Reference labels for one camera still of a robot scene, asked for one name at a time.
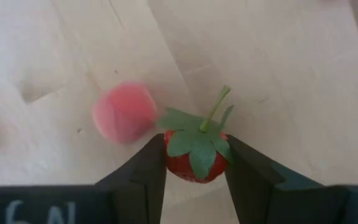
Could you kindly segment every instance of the pink foam ball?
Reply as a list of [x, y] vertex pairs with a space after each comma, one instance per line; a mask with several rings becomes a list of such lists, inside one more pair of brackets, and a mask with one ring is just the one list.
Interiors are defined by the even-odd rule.
[[124, 82], [103, 95], [93, 107], [100, 133], [114, 142], [138, 140], [154, 126], [157, 109], [146, 86]]

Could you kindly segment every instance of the wooden board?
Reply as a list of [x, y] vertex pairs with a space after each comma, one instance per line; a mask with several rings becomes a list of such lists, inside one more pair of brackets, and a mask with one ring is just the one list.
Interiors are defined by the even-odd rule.
[[[356, 184], [356, 21], [342, 0], [0, 0], [0, 185], [93, 183], [127, 161], [161, 130], [126, 146], [99, 135], [90, 108], [124, 80], [145, 82], [159, 110], [199, 114], [228, 84], [229, 133]], [[169, 175], [165, 208], [224, 182]]]

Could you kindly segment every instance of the strawberry calyx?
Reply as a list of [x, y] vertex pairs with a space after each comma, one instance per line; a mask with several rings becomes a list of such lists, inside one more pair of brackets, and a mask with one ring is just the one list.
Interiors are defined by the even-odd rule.
[[217, 153], [232, 163], [230, 145], [220, 135], [234, 106], [226, 109], [220, 123], [212, 120], [230, 90], [226, 85], [223, 87], [207, 118], [167, 108], [166, 115], [157, 121], [159, 126], [174, 131], [167, 145], [168, 156], [189, 154], [191, 168], [198, 179], [205, 179], [208, 176]]

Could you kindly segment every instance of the red strawberry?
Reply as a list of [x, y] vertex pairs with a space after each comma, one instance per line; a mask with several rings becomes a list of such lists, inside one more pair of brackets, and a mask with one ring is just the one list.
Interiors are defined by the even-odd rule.
[[230, 92], [225, 86], [208, 118], [167, 108], [167, 115], [159, 125], [165, 133], [165, 159], [168, 169], [190, 182], [208, 183], [221, 175], [227, 162], [232, 162], [227, 137], [221, 131], [233, 109], [229, 107], [220, 124], [211, 118], [223, 98]]
[[[167, 149], [168, 149], [169, 139], [173, 136], [173, 133], [174, 131], [168, 130], [164, 135], [165, 160], [167, 162], [168, 170], [170, 170], [173, 174], [190, 182], [206, 184], [214, 180], [217, 176], [221, 175], [226, 170], [227, 160], [222, 155], [220, 155], [220, 153], [215, 152], [216, 153], [215, 162], [212, 165], [208, 176], [202, 180], [197, 179], [197, 177], [194, 175], [193, 169], [191, 168], [189, 154], [185, 154], [177, 157], [168, 156]], [[220, 134], [220, 136], [225, 141], [227, 141], [227, 136], [225, 134]]]

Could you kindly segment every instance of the black panel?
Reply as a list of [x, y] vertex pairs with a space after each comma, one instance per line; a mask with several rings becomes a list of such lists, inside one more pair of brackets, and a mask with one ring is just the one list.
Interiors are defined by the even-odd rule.
[[312, 190], [275, 189], [269, 206], [269, 224], [339, 224], [348, 190], [328, 187]]
[[265, 223], [273, 186], [284, 179], [271, 168], [271, 159], [235, 137], [228, 137], [234, 164], [225, 174], [239, 221]]
[[275, 187], [280, 190], [308, 190], [324, 187], [319, 184], [277, 162], [272, 163], [272, 168], [282, 176], [285, 181], [276, 184]]
[[160, 223], [167, 175], [163, 138], [163, 134], [154, 136], [127, 163], [96, 184], [102, 189], [117, 188], [126, 195], [116, 194], [114, 198], [119, 208], [126, 208], [120, 209], [120, 220], [132, 220], [135, 213], [144, 209], [149, 224]]
[[53, 217], [68, 224], [111, 224], [115, 215], [111, 193], [93, 186], [0, 188], [0, 224], [46, 224]]
[[145, 194], [144, 185], [135, 183], [128, 183], [114, 191], [112, 199], [117, 205], [117, 223], [148, 224]]

